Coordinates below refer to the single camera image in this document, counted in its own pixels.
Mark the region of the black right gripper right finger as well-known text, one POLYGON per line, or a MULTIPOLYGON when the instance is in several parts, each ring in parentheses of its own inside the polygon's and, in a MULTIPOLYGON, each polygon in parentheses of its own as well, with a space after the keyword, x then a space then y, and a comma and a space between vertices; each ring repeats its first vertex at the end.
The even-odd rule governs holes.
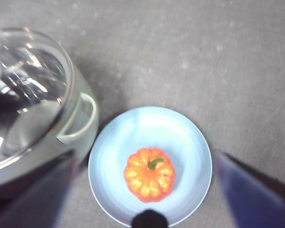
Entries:
POLYGON ((216 155, 218 181, 239 228, 285 228, 285 184, 235 157, 216 155))

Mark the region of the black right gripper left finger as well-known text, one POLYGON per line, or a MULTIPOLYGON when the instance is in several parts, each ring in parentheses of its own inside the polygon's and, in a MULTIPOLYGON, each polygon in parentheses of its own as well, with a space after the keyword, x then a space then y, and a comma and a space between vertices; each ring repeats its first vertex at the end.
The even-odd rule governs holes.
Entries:
POLYGON ((0 185, 0 228, 53 228, 76 175, 66 152, 0 185))

